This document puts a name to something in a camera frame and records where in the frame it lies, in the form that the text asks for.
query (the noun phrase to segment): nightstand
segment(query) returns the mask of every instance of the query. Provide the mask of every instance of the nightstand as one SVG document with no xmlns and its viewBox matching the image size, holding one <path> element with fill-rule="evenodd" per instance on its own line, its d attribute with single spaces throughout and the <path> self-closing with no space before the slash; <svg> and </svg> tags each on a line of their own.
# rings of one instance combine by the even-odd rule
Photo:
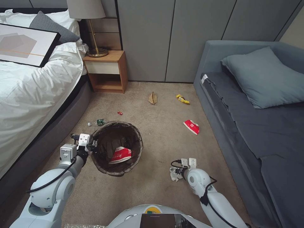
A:
<svg viewBox="0 0 304 228">
<path fill-rule="evenodd" d="M 124 93 L 128 83 L 126 54 L 109 50 L 103 57 L 83 58 L 94 92 Z"/>
</svg>

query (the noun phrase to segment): beige carpet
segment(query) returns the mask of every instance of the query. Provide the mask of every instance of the beige carpet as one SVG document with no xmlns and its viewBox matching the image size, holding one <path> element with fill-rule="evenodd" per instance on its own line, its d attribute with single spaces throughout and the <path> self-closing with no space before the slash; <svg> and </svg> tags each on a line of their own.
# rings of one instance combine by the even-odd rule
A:
<svg viewBox="0 0 304 228">
<path fill-rule="evenodd" d="M 158 96 L 155 105 L 148 102 L 152 91 Z M 178 101 L 175 96 L 179 93 L 191 104 Z M 170 162 L 188 157 L 196 158 L 198 168 L 218 180 L 215 184 L 217 191 L 230 201 L 245 222 L 250 223 L 192 84 L 130 82 L 125 94 L 94 93 L 72 133 L 92 133 L 95 128 L 88 127 L 87 123 L 99 118 L 135 125 L 144 144 L 142 157 L 132 171 L 119 178 L 100 173 L 88 158 L 66 204 L 62 224 L 108 225 L 121 211 L 140 204 L 166 205 L 210 224 L 198 196 L 192 193 L 188 184 L 170 179 Z M 199 124 L 198 136 L 183 125 L 187 119 Z M 57 166 L 59 148 L 65 143 L 72 143 L 69 136 L 1 205 L 1 227 L 9 227 L 20 215 L 28 199 L 24 191 L 39 175 Z"/>
</svg>

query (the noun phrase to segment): table lamp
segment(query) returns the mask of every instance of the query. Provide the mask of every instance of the table lamp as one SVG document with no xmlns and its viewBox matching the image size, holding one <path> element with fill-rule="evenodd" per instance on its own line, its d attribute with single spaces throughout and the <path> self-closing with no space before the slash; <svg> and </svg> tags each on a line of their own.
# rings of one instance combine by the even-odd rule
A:
<svg viewBox="0 0 304 228">
<path fill-rule="evenodd" d="M 104 18 L 104 8 L 100 0 L 67 0 L 67 7 L 69 9 L 70 18 L 75 19 L 89 19 L 89 24 L 94 40 L 94 49 L 88 51 L 90 57 L 101 57 L 107 55 L 109 52 L 106 49 L 98 48 L 95 40 L 95 32 L 92 26 L 91 19 Z"/>
</svg>

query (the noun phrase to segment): white label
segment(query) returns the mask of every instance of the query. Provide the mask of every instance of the white label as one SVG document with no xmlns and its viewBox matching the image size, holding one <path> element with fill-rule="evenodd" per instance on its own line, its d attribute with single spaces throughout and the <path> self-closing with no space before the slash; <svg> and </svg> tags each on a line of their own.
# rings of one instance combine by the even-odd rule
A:
<svg viewBox="0 0 304 228">
<path fill-rule="evenodd" d="M 206 74 L 204 74 L 203 78 L 202 78 L 202 83 L 204 83 L 204 81 L 208 78 L 208 76 Z"/>
</svg>

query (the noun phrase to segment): trash can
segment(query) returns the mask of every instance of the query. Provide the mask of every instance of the trash can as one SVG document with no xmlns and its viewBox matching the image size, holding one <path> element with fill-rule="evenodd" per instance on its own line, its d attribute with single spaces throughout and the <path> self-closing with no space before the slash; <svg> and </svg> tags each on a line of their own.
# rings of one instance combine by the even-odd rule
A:
<svg viewBox="0 0 304 228">
<path fill-rule="evenodd" d="M 138 163 L 143 151 L 143 140 L 139 130 L 130 123 L 111 121 L 98 128 L 93 134 L 98 146 L 92 153 L 97 169 L 110 176 L 123 176 Z M 131 158 L 122 163 L 109 164 L 117 147 L 132 151 Z"/>
</svg>

